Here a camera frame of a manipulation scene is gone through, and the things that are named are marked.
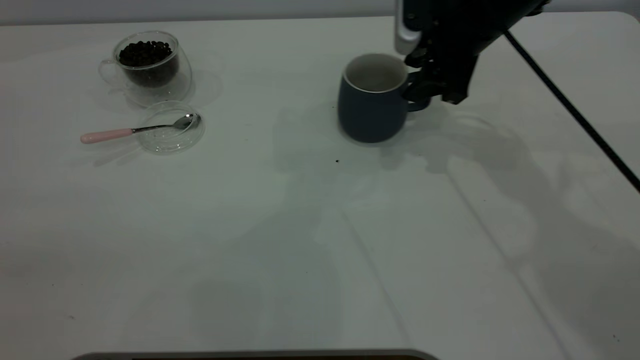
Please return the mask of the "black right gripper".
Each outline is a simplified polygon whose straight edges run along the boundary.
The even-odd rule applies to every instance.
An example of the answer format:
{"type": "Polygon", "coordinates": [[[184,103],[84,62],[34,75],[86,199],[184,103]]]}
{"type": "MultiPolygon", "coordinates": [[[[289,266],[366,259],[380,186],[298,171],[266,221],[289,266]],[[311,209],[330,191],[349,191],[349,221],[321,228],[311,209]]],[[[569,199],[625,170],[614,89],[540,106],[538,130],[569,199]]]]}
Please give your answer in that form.
{"type": "Polygon", "coordinates": [[[409,73],[402,97],[418,103],[441,95],[443,102],[460,104],[468,97],[478,55],[505,30],[505,0],[424,0],[422,47],[404,58],[417,71],[409,73]]]}

